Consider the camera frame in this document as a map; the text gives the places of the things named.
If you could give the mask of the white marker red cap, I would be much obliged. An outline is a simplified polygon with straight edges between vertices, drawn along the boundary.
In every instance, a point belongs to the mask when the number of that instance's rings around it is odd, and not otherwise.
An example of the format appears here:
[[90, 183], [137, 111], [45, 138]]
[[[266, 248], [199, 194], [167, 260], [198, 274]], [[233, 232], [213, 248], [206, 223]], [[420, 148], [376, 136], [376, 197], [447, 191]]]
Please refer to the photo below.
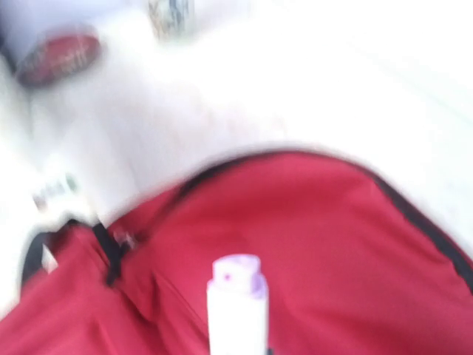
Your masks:
[[266, 354], [268, 303], [268, 284], [256, 255], [215, 260], [207, 285], [210, 354]]

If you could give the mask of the red backpack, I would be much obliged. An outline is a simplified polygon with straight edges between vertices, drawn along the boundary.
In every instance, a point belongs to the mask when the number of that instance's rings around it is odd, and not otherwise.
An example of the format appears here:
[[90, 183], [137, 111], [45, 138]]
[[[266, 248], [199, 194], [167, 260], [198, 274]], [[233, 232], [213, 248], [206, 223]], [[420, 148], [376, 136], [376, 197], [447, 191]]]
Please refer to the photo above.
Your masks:
[[369, 169], [217, 164], [35, 237], [3, 354], [470, 354], [472, 259]]

